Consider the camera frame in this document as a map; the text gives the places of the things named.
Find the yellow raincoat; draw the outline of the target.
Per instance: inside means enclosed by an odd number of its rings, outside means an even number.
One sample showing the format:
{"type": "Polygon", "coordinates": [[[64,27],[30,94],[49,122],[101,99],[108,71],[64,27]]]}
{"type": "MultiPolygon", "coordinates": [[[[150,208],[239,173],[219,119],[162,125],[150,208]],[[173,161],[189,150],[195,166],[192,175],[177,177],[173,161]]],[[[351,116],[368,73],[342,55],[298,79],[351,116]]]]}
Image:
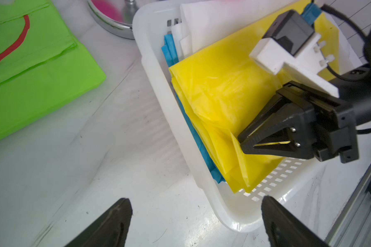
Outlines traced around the yellow raincoat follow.
{"type": "Polygon", "coordinates": [[[281,157],[242,152],[237,136],[293,77],[272,75],[250,59],[256,25],[192,53],[170,67],[172,84],[191,123],[231,190],[251,192],[281,157]]]}

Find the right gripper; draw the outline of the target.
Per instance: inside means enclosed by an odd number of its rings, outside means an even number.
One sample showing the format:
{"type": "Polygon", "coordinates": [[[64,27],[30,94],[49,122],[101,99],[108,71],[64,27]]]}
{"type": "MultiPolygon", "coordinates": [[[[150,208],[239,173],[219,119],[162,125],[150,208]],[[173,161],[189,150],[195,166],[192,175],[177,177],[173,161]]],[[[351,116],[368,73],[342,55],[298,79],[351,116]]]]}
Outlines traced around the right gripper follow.
{"type": "Polygon", "coordinates": [[[245,154],[342,163],[359,159],[356,117],[350,103],[291,81],[238,135],[245,154]]]}

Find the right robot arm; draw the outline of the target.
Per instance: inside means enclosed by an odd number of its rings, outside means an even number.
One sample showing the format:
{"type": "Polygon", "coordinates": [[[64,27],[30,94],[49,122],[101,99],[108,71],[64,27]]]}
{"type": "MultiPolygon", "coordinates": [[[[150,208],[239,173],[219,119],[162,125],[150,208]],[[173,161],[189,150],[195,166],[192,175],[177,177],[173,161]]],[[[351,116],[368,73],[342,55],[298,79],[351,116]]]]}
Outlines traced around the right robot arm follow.
{"type": "Polygon", "coordinates": [[[358,130],[371,121],[371,69],[363,65],[331,80],[339,97],[290,81],[239,134],[245,154],[276,155],[342,163],[359,158],[358,130]]]}

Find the green frog raincoat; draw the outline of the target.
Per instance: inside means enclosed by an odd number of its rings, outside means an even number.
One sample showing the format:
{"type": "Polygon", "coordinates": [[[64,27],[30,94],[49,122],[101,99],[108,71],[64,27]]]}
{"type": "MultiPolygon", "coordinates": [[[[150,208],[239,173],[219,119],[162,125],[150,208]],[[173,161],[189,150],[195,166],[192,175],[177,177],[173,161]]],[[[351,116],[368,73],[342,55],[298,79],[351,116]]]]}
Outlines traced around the green frog raincoat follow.
{"type": "Polygon", "coordinates": [[[105,79],[51,1],[0,2],[0,140],[105,79]]]}

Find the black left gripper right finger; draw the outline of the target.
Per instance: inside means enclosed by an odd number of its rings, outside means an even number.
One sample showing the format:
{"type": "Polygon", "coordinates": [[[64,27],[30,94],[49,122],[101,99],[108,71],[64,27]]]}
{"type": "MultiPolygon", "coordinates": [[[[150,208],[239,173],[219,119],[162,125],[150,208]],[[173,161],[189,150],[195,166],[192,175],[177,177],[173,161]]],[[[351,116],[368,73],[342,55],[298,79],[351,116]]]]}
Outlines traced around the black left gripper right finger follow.
{"type": "Polygon", "coordinates": [[[275,198],[263,197],[261,211],[264,227],[272,247],[328,246],[275,198]]]}

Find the white raincoat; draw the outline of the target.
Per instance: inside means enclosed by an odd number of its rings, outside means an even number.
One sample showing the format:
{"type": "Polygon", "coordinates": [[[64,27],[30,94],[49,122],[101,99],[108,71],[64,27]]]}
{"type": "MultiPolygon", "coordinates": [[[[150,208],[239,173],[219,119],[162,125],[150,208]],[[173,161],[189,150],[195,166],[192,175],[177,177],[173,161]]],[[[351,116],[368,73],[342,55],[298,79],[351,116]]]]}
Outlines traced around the white raincoat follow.
{"type": "Polygon", "coordinates": [[[206,1],[180,6],[182,25],[186,29],[185,39],[190,40],[192,52],[235,33],[250,24],[256,25],[256,38],[246,40],[251,45],[249,57],[265,71],[277,75],[287,69],[294,76],[311,77],[317,71],[307,52],[310,44],[296,55],[290,55],[284,48],[273,43],[272,38],[264,38],[269,25],[288,7],[305,7],[305,1],[206,1]]]}

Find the white plastic perforated basket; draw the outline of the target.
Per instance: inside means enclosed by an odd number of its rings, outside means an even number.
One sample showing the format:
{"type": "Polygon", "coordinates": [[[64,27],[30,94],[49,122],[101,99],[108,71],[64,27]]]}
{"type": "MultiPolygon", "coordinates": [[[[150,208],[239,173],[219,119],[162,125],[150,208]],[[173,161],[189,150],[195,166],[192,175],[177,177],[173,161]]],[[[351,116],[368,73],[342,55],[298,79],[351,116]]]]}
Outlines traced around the white plastic perforated basket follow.
{"type": "Polygon", "coordinates": [[[194,180],[216,217],[228,229],[249,233],[263,224],[261,201],[265,195],[285,204],[327,162],[286,158],[251,193],[233,193],[226,183],[216,183],[197,147],[176,100],[170,73],[161,51],[164,36],[180,20],[181,1],[158,1],[141,7],[133,20],[133,32],[147,78],[180,147],[194,180]]]}

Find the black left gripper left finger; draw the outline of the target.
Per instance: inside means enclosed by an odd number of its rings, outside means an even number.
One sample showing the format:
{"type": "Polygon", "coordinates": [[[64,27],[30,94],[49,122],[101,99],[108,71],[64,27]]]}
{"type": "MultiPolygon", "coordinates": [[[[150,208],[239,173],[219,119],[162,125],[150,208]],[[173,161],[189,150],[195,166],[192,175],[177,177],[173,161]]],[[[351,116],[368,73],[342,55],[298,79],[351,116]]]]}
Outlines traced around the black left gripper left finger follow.
{"type": "Polygon", "coordinates": [[[68,247],[123,247],[133,215],[128,198],[120,198],[90,224],[68,247]]]}

